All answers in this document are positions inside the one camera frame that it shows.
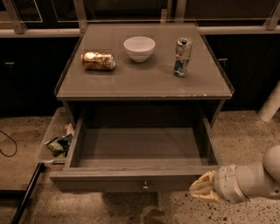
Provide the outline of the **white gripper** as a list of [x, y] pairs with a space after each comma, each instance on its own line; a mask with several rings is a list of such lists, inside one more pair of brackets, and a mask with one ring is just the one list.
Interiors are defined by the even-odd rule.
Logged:
[[217, 171], [208, 171], [192, 183], [189, 193], [198, 200], [209, 203], [238, 204], [249, 201], [237, 182], [236, 165], [221, 166]]

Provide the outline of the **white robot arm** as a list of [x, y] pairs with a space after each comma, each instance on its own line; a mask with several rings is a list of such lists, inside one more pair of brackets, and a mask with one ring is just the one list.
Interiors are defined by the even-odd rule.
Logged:
[[238, 204], [280, 198], [280, 82], [258, 112], [225, 112], [214, 126], [224, 165], [190, 187], [194, 198]]

